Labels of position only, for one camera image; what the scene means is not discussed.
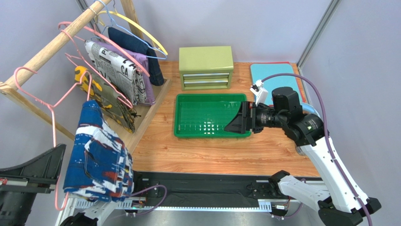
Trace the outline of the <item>blue white patterned trousers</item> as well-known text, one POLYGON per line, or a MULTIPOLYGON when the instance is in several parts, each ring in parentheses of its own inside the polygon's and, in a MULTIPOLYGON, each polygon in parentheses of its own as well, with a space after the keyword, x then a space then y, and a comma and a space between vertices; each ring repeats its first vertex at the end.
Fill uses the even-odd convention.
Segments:
POLYGON ((94 100, 82 105, 63 190, 90 200, 121 202, 134 191, 132 156, 94 100))

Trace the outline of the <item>pink wire hanger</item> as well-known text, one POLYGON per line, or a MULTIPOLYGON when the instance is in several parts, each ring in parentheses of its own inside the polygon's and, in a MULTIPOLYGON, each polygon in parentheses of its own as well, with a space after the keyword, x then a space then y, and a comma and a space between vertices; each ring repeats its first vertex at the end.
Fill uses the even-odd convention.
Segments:
MULTIPOLYGON (((14 70, 14 73, 13 73, 14 82, 15 82, 15 84, 16 84, 16 86, 17 86, 17 88, 18 88, 19 90, 21 90, 23 93, 27 94, 28 96, 32 97, 35 101, 39 102, 40 104, 46 106, 46 107, 50 110, 50 112, 51 112, 51 120, 52 120, 52 124, 51 124, 51 125, 52 125, 53 146, 56 147, 56 145, 57 145, 57 137, 56 137, 56 117, 55 117, 54 109, 55 109, 58 105, 60 105, 62 101, 64 101, 64 99, 72 92, 72 90, 73 90, 76 86, 83 84, 83 78, 86 77, 86 75, 87 75, 88 78, 89 78, 88 92, 87 92, 87 100, 89 100, 89 98, 90 98, 90 89, 91 89, 91 84, 92 84, 92 80, 93 80, 92 75, 91 75, 91 73, 90 73, 89 71, 86 70, 86 71, 80 76, 79 82, 74 83, 74 84, 71 86, 71 88, 70 88, 70 89, 69 89, 54 105, 52 105, 52 104, 49 104, 49 103, 47 103, 47 102, 45 102, 45 101, 39 99, 38 97, 32 95, 31 93, 25 91, 24 89, 22 89, 22 87, 21 87, 20 84, 19 84, 18 78, 17 78, 17 73, 18 73, 20 70, 27 70, 27 71, 32 72, 32 73, 34 73, 34 74, 37 74, 37 72, 34 71, 34 70, 32 70, 32 69, 30 69, 30 68, 28 68, 28 67, 20 66, 20 67, 18 67, 18 68, 16 68, 16 69, 14 70)), ((63 199, 63 204, 62 204, 61 207, 59 207, 59 205, 58 205, 58 188, 59 188, 59 180, 57 179, 57 181, 56 181, 56 187, 55 187, 54 205, 55 205, 55 209, 56 209, 57 211, 62 211, 62 210, 64 210, 65 207, 66 207, 66 204, 67 204, 67 201, 68 201, 69 193, 67 192, 67 193, 65 194, 64 199, 63 199)))

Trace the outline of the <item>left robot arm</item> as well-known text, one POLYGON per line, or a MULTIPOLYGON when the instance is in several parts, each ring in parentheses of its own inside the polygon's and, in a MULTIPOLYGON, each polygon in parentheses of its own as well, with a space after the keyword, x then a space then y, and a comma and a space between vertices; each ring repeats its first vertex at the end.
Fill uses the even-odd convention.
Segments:
MULTIPOLYGON (((31 160, 0 170, 0 224, 24 226, 38 193, 56 189, 65 144, 58 144, 31 160)), ((101 226, 117 208, 115 202, 95 202, 90 208, 67 217, 63 226, 101 226)))

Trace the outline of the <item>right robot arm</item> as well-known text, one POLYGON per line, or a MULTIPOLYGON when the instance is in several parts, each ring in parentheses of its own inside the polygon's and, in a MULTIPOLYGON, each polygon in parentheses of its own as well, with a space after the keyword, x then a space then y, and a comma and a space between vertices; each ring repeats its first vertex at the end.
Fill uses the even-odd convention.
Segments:
POLYGON ((264 128, 281 128, 317 169, 326 190, 301 182, 286 171, 269 177, 273 196, 289 196, 315 210, 327 226, 356 226, 381 209, 377 198, 368 197, 345 169, 324 122, 303 112, 298 93, 290 87, 272 92, 273 106, 244 101, 225 131, 244 134, 264 128))

